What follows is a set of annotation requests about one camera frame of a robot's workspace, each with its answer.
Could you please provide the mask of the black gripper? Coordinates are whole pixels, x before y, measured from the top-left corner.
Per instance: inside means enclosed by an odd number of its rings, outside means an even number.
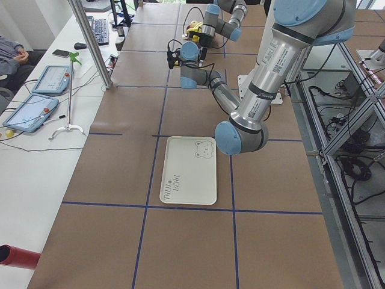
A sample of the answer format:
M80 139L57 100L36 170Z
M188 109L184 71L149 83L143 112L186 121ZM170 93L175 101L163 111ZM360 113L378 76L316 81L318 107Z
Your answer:
M201 33L199 35L199 45L202 47L200 50L200 62L204 62L207 54L207 48L212 47L212 41L214 37L210 34Z

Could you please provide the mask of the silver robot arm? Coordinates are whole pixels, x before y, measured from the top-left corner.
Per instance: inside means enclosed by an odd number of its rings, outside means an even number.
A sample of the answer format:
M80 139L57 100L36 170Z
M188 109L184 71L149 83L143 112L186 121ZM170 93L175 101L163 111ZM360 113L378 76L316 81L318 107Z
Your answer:
M274 23L265 29L273 36L263 59L251 71L242 99L216 70L206 70L199 62L204 58L201 50L210 47L215 34L232 41L239 39L241 22L247 15L244 1L208 4L199 42L186 42L180 49L181 87L206 86L229 116L215 129L217 147L227 155L254 152L265 146L268 130L263 116L304 48L344 42L354 32L355 1L276 1L271 8L269 15Z
M247 12L247 4L242 0L214 1L213 4L208 4L198 41L202 61L206 58L208 49L212 48L216 34L233 42L238 41L242 33L241 24Z

